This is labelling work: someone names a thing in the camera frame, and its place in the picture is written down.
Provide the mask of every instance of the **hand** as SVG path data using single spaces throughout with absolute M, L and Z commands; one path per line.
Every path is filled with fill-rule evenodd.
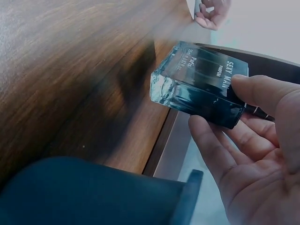
M 189 119 L 228 220 L 232 225 L 300 224 L 300 85 L 234 76 L 232 87 L 242 100 L 275 117 L 275 124 L 243 115 L 228 130 L 200 116 Z
M 196 22 L 207 29 L 218 30 L 220 25 L 225 21 L 230 6 L 231 0 L 202 0 L 200 4 L 200 12 L 196 13 Z M 210 13 L 206 8 L 214 7 Z

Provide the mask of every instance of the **white floor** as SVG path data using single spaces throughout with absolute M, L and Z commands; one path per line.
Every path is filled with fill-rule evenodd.
M 178 180 L 186 181 L 193 169 L 203 171 L 204 176 L 191 224 L 229 225 L 217 185 L 191 140 Z

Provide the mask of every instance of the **glass perfume bottle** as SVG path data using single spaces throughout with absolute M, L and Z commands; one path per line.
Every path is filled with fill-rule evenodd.
M 248 64 L 180 41 L 151 74 L 150 98 L 232 129 L 246 105 L 231 88 L 234 74 L 248 76 Z

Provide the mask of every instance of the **person's fingers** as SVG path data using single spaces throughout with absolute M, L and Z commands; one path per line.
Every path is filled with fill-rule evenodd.
M 200 4 L 200 11 L 204 15 L 205 18 L 210 19 L 210 13 L 206 11 L 206 6 L 204 4 Z
M 214 22 L 210 21 L 209 19 L 207 18 L 200 18 L 200 17 L 197 17 L 195 18 L 195 21 L 202 27 L 204 28 L 207 28 L 207 29 L 210 29 L 210 30 L 217 30 L 218 27 L 215 25 Z
M 210 128 L 219 142 L 223 145 L 223 147 L 226 148 L 232 155 L 237 165 L 253 163 L 253 161 L 248 156 L 246 156 L 236 146 L 234 146 L 234 143 L 229 139 L 227 135 L 224 134 L 222 128 L 214 124 L 210 124 Z
M 241 120 L 259 136 L 268 139 L 273 145 L 279 148 L 274 122 L 260 119 L 248 113 L 243 114 Z
M 208 169 L 217 185 L 220 185 L 222 178 L 236 166 L 235 160 L 218 141 L 204 118 L 191 116 L 188 125 Z
M 207 7 L 214 7 L 214 3 L 212 2 L 212 0 L 202 0 L 202 3 Z
M 276 148 L 270 141 L 259 136 L 241 120 L 234 129 L 224 129 L 224 132 L 233 140 L 241 152 L 255 162 L 263 159 Z
M 268 115 L 275 117 L 278 103 L 287 95 L 298 91 L 300 85 L 283 82 L 263 75 L 245 77 L 234 75 L 231 80 L 236 95 L 244 102 L 259 106 Z
M 196 12 L 196 18 L 202 18 L 205 20 L 205 17 L 202 12 Z

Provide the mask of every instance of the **wooden surface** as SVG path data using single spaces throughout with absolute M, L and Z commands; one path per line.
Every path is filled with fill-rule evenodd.
M 164 151 L 165 145 L 168 141 L 169 135 L 172 131 L 174 122 L 176 120 L 178 111 L 170 109 L 165 119 L 165 122 L 160 130 L 159 136 L 156 139 L 153 150 L 148 158 L 148 162 L 143 170 L 143 175 L 153 177 L 156 167 Z
M 168 113 L 150 73 L 191 22 L 186 1 L 0 6 L 0 185 L 48 156 L 141 173 Z

